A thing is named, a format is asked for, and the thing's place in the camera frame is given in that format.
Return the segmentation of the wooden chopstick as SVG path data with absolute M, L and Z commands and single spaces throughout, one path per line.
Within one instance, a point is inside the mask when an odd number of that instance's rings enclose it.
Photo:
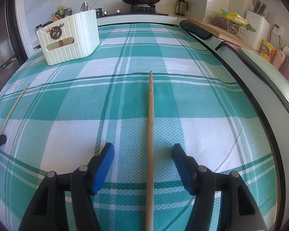
M 149 76 L 147 185 L 145 202 L 145 230 L 153 230 L 154 210 L 154 91 L 153 72 Z
M 8 113 L 8 115 L 7 115 L 4 123 L 3 123 L 3 125 L 2 125 L 1 131 L 0 131 L 0 135 L 3 134 L 4 128 L 5 128 L 6 124 L 7 124 L 8 120 L 9 120 L 9 118 L 10 118 L 12 112 L 13 112 L 13 110 L 14 110 L 15 107 L 17 106 L 20 98 L 22 98 L 22 95 L 25 93 L 25 91 L 26 91 L 26 89 L 27 89 L 28 87 L 29 87 L 29 84 L 27 84 L 26 87 L 22 90 L 21 94 L 18 96 L 17 100 L 15 101 L 15 103 L 13 104 L 13 106 L 11 107 L 11 110 L 9 111 L 9 113 Z
M 51 19 L 53 22 L 58 21 L 59 19 L 55 16 L 55 14 L 51 15 Z
M 92 9 L 95 7 L 95 5 L 98 3 L 98 1 L 99 1 L 99 0 L 96 0 L 96 1 L 94 2 L 94 4 L 91 6 L 90 10 L 92 10 Z

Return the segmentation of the silver metal spoon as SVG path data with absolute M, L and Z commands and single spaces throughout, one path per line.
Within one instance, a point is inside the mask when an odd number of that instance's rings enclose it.
M 87 1 L 83 2 L 80 8 L 80 12 L 85 12 L 89 10 L 89 5 L 87 3 Z

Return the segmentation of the teal white checkered tablecloth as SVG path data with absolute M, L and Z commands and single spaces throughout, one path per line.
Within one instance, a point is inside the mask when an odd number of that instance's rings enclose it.
M 92 198 L 102 230 L 145 229 L 150 71 L 155 97 L 155 230 L 184 230 L 194 198 L 171 149 L 215 173 L 237 171 L 267 227 L 276 219 L 277 182 L 258 115 L 220 61 L 182 28 L 137 23 L 102 26 L 88 57 L 48 66 L 29 58 L 0 92 L 0 222 L 18 230 L 49 171 L 71 173 L 110 142 L 115 156 Z

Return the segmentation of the dark refrigerator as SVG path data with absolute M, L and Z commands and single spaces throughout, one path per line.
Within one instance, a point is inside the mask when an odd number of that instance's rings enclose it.
M 0 5 L 0 91 L 27 59 L 18 28 L 15 0 L 5 0 Z

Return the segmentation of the cream utensil holder box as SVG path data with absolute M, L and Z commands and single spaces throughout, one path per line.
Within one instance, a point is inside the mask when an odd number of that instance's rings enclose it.
M 37 31 L 49 66 L 82 59 L 100 44 L 96 11 L 87 10 L 55 21 Z

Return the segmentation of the green tray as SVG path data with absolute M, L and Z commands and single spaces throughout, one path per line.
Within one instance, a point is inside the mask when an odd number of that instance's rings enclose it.
M 264 78 L 265 82 L 276 93 L 289 113 L 289 82 L 287 79 L 271 63 L 254 52 L 246 48 L 240 48 L 239 52 L 260 76 Z

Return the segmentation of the wooden chopstick in box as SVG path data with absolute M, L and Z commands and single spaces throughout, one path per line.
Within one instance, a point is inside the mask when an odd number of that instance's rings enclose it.
M 55 16 L 55 14 L 51 15 L 51 19 L 53 22 L 58 21 L 59 19 Z
M 95 5 L 98 3 L 98 1 L 99 1 L 99 0 L 96 0 L 96 1 L 94 2 L 94 4 L 91 6 L 90 10 L 92 10 L 92 9 L 95 7 Z

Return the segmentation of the condiment bottles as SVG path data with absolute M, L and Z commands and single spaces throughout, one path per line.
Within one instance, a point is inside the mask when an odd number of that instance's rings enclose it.
M 65 5 L 58 5 L 57 12 L 55 13 L 56 18 L 63 19 L 67 16 L 72 15 L 72 9 L 70 6 L 65 7 Z

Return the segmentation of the pink cup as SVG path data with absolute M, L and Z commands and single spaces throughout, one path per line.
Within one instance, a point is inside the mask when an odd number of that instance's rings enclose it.
M 272 65 L 279 70 L 283 64 L 283 61 L 285 60 L 285 56 L 286 55 L 283 53 L 283 51 L 277 49 L 272 61 Z

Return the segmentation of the yellow snack box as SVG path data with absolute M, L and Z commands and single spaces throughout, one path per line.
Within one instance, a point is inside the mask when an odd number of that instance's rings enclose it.
M 261 44 L 260 48 L 260 56 L 265 59 L 267 62 L 271 63 L 274 59 L 276 48 L 270 44 L 268 41 L 263 39 L 263 42 Z

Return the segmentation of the wooden cutting board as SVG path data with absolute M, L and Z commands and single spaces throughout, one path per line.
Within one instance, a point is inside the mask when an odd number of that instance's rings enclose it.
M 253 49 L 251 46 L 249 46 L 247 43 L 245 43 L 243 40 L 241 40 L 239 37 L 234 36 L 233 34 L 229 33 L 226 30 L 223 30 L 222 28 L 219 28 L 217 26 L 214 26 L 212 24 L 204 23 L 202 21 L 194 20 L 187 17 L 187 21 L 200 26 L 201 28 L 207 30 L 211 34 L 213 34 L 215 37 L 218 37 L 219 39 L 228 41 L 230 43 L 233 43 L 237 46 L 240 46 L 242 48 L 249 49 L 250 51 L 254 52 L 255 54 L 258 54 L 258 51 Z

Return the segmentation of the white knife block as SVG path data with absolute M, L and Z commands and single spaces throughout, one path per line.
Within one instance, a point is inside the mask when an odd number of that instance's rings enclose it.
M 253 0 L 253 10 L 248 10 L 245 19 L 250 27 L 246 26 L 241 34 L 241 39 L 256 51 L 260 51 L 263 40 L 267 39 L 269 34 L 270 24 L 263 17 L 263 12 L 266 9 L 266 4 L 260 0 Z

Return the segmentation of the black gas stove top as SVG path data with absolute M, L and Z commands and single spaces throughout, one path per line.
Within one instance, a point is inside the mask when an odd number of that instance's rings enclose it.
M 137 5 L 130 5 L 126 8 L 119 8 L 119 9 L 108 9 L 102 10 L 101 8 L 95 9 L 97 18 L 107 17 L 107 16 L 119 16 L 119 15 L 130 15 L 130 14 L 147 14 L 147 15 L 162 15 L 162 16 L 169 16 L 166 13 L 160 13 L 156 10 L 156 5 L 150 4 L 137 4 Z

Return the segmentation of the black mat under board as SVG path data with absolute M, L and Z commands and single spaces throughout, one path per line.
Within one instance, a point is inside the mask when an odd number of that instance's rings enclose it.
M 213 36 L 213 34 L 209 31 L 187 20 L 182 20 L 180 22 L 180 27 L 183 28 L 186 32 L 192 33 L 202 40 L 207 40 Z

